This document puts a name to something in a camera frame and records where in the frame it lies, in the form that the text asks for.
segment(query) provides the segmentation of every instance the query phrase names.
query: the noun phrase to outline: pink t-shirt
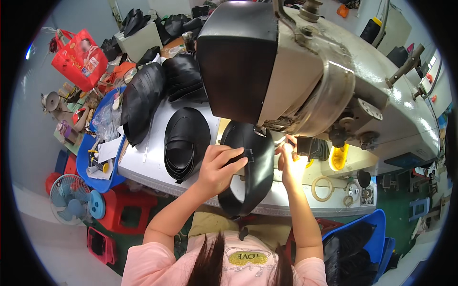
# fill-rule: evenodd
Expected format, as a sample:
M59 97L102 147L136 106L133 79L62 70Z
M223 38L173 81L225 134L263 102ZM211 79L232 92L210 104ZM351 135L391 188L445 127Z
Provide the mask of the pink t-shirt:
M269 277L275 273L278 255L258 238L248 235L240 241L238 235L235 231L224 232L221 285L267 285ZM211 244L216 236L216 233L207 234L207 243ZM121 285L185 286L203 241L203 235L190 238L186 253L178 261L160 243L132 246L127 254ZM292 268L294 285L327 285L324 262L319 258L307 258Z

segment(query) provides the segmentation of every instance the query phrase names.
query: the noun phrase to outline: red plastic stool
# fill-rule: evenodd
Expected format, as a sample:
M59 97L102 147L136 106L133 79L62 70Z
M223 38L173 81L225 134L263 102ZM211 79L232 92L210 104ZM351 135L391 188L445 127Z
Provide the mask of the red plastic stool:
M53 187L54 182L55 182L60 176L62 176L61 173L52 172L52 173L49 174L49 176L46 178L46 181L44 182L44 186L45 186L45 188L46 188L46 192L48 193L48 195L51 193L51 188Z
M321 225L321 236L325 235L326 233L328 233L329 231L335 228L338 228L344 225L341 222L330 221L324 218L317 218L316 222L318 222L318 224ZM294 233L293 233L293 229L291 228L291 231L289 232L288 240L286 241L286 245L285 245L285 253L291 265L294 265L294 261L291 256L292 255L292 242L294 242L294 247L295 247L296 241L294 240Z
M158 205L155 196L142 191L131 192L124 184L113 187L102 194L105 200L105 216L97 220L107 230L125 234L144 234L148 225L149 211ZM127 227L121 224L121 214L125 207L141 208L140 220L137 227Z
M103 237L103 241L101 242L105 246L105 251L102 252L102 255L98 255L94 253L92 245L93 238L95 235L101 235ZM97 257L98 260L100 260L103 264L111 263L115 264L117 260L116 256L116 241L112 239L111 237L108 237L104 235L103 233L99 232L93 227L89 227L87 229L87 248L89 249L89 252Z
M64 174L74 174L79 176L78 171L76 170L76 155L73 153L68 156Z

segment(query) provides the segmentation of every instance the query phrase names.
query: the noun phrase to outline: blue plastic crate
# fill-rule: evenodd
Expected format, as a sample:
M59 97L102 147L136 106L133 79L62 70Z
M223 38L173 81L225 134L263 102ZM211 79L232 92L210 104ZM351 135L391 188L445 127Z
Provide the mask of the blue plastic crate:
M67 166L68 161L68 154L64 150L59 151L59 155L57 156L56 166L54 168L54 172L57 172L61 175L65 172L65 167Z
M396 245L396 240L392 237L385 238L385 245L383 246L383 255L382 261L380 262L377 276L375 276L374 283L376 283L380 277L385 273L385 270L390 261L391 255L393 254L394 246Z
M385 245L385 226L386 226L385 212L382 209L377 209L371 214L365 215L357 220L347 223L344 226L331 230L330 232L326 233L323 236L323 240L327 238L329 235L331 235L332 233L345 229L345 228L348 228L349 226L357 222L360 222L360 221L365 221L365 222L368 222L370 224L377 226L374 230L374 233L372 234L371 239L368 241L368 243L363 248L367 250L367 252L371 256L371 262L378 263L380 265L380 262L382 260L382 254L383 254L383 246Z
M125 86L120 88L120 91L123 92L124 89L125 89ZM104 98L102 98L102 100L100 101L100 104L97 107L97 110L94 112L93 118L95 118L95 115L100 112L100 109L103 106L109 103L110 99L113 97L113 95L116 92L117 90L113 89L112 91L107 93ZM92 125L92 121L89 124L89 129L91 131L94 131L94 126ZM125 135L123 135L123 139L121 140L121 145L119 146L118 153L116 154L116 158L114 159L113 173L111 175L110 180L99 180L99 179L89 178L86 173L86 169L89 165L88 150L90 150L92 146L95 144L96 139L93 138L89 134L85 134L83 136L83 140L81 141L81 145L78 150L78 155L76 156L76 170L78 171L78 174L80 175L80 177L83 178L83 180L86 182L86 184L89 187L96 189L99 193L106 193L112 187L119 185L120 183L125 181L125 177L120 176L118 174L118 161L119 161L119 157L121 154L122 146L124 145L124 140L125 140Z

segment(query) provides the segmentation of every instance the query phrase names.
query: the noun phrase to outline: white paper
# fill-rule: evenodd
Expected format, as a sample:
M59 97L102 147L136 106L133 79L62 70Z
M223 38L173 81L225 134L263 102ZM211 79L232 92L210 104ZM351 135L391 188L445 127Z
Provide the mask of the white paper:
M122 135L124 135L124 129L122 128L122 125L120 127L118 127L118 133Z
M102 170L97 168L96 171L94 171L94 168L97 167L87 167L86 169L86 174L88 177L93 178L93 179L99 179L99 180L110 180L111 173L113 172L113 160L108 161L108 171L104 173Z
M121 144L122 136L110 142L100 144L98 146L98 162L102 163L106 160L113 159L118 154L119 145Z
M153 59L153 63L161 63L161 56L159 53L156 55L156 57Z

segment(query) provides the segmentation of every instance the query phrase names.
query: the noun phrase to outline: white work table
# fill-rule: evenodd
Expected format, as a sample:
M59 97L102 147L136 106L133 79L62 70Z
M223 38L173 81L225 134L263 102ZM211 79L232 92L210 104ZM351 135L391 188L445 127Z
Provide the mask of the white work table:
M135 147L130 145L127 147L124 156L118 164L118 173L120 175L174 196L180 196L196 182L198 173L181 184L175 183L175 180L167 173L164 165L165 128L175 111L182 107L192 107L202 113L210 128L210 144L215 144L220 118L212 115L208 103L169 103L167 99L165 99L161 102L154 115L153 124L149 133L149 146L145 162L144 153L148 143L147 138ZM321 162L314 162L310 168L306 169L305 177L307 177L307 172L310 173L309 176L311 173L316 173L316 170L312 171L312 167L319 167L319 163ZM274 169L274 182L271 190L258 207L252 211L253 213L272 216L290 216L288 196L283 184L278 182L280 180L281 171ZM374 180L375 178L373 178L371 182L374 189L374 204L372 205L361 206L360 200L357 200L350 207L345 207L343 199L347 193L344 188L335 187L331 198L325 202L317 201L312 196L310 185L303 185L303 189L315 217L365 215L376 209L376 185L374 184ZM240 201L243 201L245 195L245 182L240 179L240 176L234 175L231 182L231 189L235 196ZM328 192L329 187L316 187L316 193L319 197L326 197ZM217 197L214 197L205 203L219 207Z

